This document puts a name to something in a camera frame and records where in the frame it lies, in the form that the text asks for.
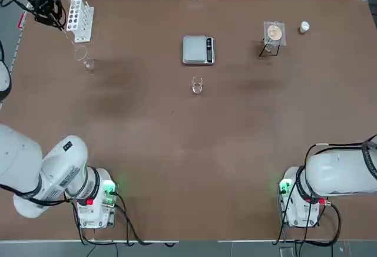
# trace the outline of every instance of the wire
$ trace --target wire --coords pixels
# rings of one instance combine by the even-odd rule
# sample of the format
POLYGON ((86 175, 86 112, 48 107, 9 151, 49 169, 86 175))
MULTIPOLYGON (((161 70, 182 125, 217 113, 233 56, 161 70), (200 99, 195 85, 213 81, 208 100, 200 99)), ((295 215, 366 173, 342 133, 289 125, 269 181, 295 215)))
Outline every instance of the wire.
POLYGON ((92 248, 92 249, 89 251, 89 253, 87 254, 87 257, 89 257, 90 253, 92 253, 93 250, 94 250, 96 247, 97 247, 96 245, 93 246, 93 248, 92 248))
POLYGON ((1 52, 1 61, 4 62, 5 54, 4 54, 4 48, 2 46, 1 40, 0 40, 0 52, 1 52))
POLYGON ((310 195, 310 202, 309 202, 309 211, 308 211, 308 213, 307 213, 307 219, 306 219, 306 226, 305 226, 304 239, 301 241, 300 249, 299 249, 299 256, 298 256, 298 257, 301 257, 301 249, 302 249, 302 245, 303 245, 303 244, 305 243, 305 241, 306 241, 307 227, 309 226, 309 219, 310 219, 310 211, 312 210, 312 198, 313 198, 313 195, 311 194, 311 195, 310 195))
MULTIPOLYGON (((120 198, 122 205, 123 205, 124 213, 127 215, 127 210, 125 208, 125 203, 124 203, 122 196, 120 196, 119 193, 116 193, 115 195, 117 195, 120 198)), ((128 223, 127 223, 127 229, 126 229, 126 245, 127 246, 133 246, 134 245, 134 243, 130 243, 130 240, 128 238, 128 223)))
POLYGON ((136 231, 135 231, 135 228, 134 228, 134 225, 132 224, 131 220, 129 219, 129 217, 127 216, 126 212, 123 211, 123 209, 119 206, 119 205, 116 205, 115 204, 115 208, 119 209, 121 211, 121 213, 123 214, 126 222, 129 224, 130 228, 131 228, 131 232, 133 234, 133 236, 135 237, 137 243, 139 243, 140 245, 144 245, 144 246, 147 246, 147 245, 151 245, 152 243, 150 242, 144 242, 142 241, 138 235, 136 234, 136 231))
MULTIPOLYGON (((12 187, 9 187, 7 185, 4 185, 4 184, 0 184, 0 189, 4 189, 6 191, 9 191, 9 192, 12 192, 13 194, 16 194, 17 196, 21 197, 21 198, 24 198, 25 195, 28 194, 28 192, 21 192, 21 191, 18 191, 12 187)), ((38 199, 35 199, 35 198, 24 198, 25 200, 29 200, 30 202, 33 202, 34 204, 37 204, 37 205, 40 205, 40 206, 56 206, 56 205, 60 205, 62 203, 65 203, 65 202, 71 202, 72 199, 64 199, 64 200, 55 200, 55 201, 42 201, 42 200, 38 200, 38 199)))

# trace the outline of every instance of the white test tube rack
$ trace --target white test tube rack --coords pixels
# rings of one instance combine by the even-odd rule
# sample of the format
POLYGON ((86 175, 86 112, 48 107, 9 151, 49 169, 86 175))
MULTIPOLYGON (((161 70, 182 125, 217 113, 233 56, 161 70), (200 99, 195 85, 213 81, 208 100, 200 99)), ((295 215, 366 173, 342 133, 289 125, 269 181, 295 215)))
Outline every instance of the white test tube rack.
POLYGON ((75 35, 75 43, 90 42, 94 7, 82 0, 71 0, 67 16, 67 31, 75 35))

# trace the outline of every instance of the floor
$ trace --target floor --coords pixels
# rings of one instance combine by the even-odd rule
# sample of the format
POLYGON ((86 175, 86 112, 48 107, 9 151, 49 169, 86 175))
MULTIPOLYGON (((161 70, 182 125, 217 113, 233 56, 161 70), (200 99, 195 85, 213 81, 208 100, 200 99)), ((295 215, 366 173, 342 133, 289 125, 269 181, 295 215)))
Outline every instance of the floor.
MULTIPOLYGON (((377 0, 369 0, 371 12, 377 25, 377 0)), ((11 68, 14 52, 18 43, 20 30, 18 21, 21 10, 16 6, 0 8, 0 40, 3 42, 6 65, 11 68)), ((279 244, 273 246, 271 242, 249 243, 218 243, 218 242, 180 242, 173 248, 167 248, 163 244, 150 246, 134 245, 131 248, 123 244, 117 245, 119 256, 179 256, 179 257, 279 257, 279 248, 291 247, 291 245, 279 244)), ((63 257, 86 256, 92 246, 84 246, 79 242, 43 242, 43 243, 0 243, 0 257, 23 256, 28 252, 30 257, 63 257)), ((97 246, 91 253, 91 257, 116 257, 117 251, 114 245, 97 246)), ((331 256, 330 248, 317 248, 304 245, 303 257, 331 256)), ((340 241, 334 246, 334 257, 372 257, 377 256, 377 241, 340 241)))
MULTIPOLYGON (((273 246, 271 242, 249 242, 249 243, 218 243, 218 242, 180 242, 173 248, 164 244, 153 244, 149 246, 134 245, 126 247, 118 244, 96 246, 90 257, 280 257, 281 247, 291 245, 273 246)), ((44 243, 13 243, 0 244, 0 257, 24 256, 28 252, 29 257, 85 257, 93 248, 92 245, 84 246, 79 242, 44 242, 44 243)), ((374 257, 377 252, 377 242, 343 242, 340 241, 334 246, 334 257, 374 257)), ((302 247, 303 257, 330 257, 330 248, 318 248, 312 245, 302 247)), ((282 257, 293 257, 294 255, 282 255, 282 257)))

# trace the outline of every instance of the small glass beaker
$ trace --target small glass beaker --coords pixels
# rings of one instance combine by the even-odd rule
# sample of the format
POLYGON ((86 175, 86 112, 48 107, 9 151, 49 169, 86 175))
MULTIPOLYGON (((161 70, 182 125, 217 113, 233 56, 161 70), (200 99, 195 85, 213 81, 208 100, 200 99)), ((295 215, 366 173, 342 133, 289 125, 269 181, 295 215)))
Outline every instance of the small glass beaker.
POLYGON ((203 79, 199 76, 194 76, 191 83, 193 85, 193 93, 200 94, 201 90, 203 89, 203 79))
POLYGON ((93 70, 94 59, 89 57, 88 48, 85 45, 75 46, 74 55, 75 60, 82 62, 88 71, 93 70))

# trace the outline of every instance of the tabletop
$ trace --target tabletop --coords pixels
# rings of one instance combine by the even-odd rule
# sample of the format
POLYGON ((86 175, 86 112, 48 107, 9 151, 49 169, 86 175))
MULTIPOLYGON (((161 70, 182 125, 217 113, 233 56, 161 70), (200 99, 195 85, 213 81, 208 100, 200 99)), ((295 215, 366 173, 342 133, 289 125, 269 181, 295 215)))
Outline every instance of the tabletop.
MULTIPOLYGON (((62 32, 29 16, 0 122, 44 154, 80 136, 88 164, 120 185, 144 240, 273 240, 285 170, 303 164, 313 143, 376 133, 377 35, 362 0, 88 2, 93 73, 62 32), (277 57, 259 58, 263 21, 285 23, 277 57), (213 37, 216 63, 183 65, 185 35, 213 37), (200 95, 190 90, 194 76, 203 78, 200 95)), ((27 219, 9 193, 0 199, 0 239, 78 239, 69 205, 27 219)), ((377 239, 374 195, 332 201, 341 238, 377 239)), ((308 238, 332 238, 334 222, 329 215, 308 238)), ((116 224, 95 238, 124 240, 121 217, 116 224)))

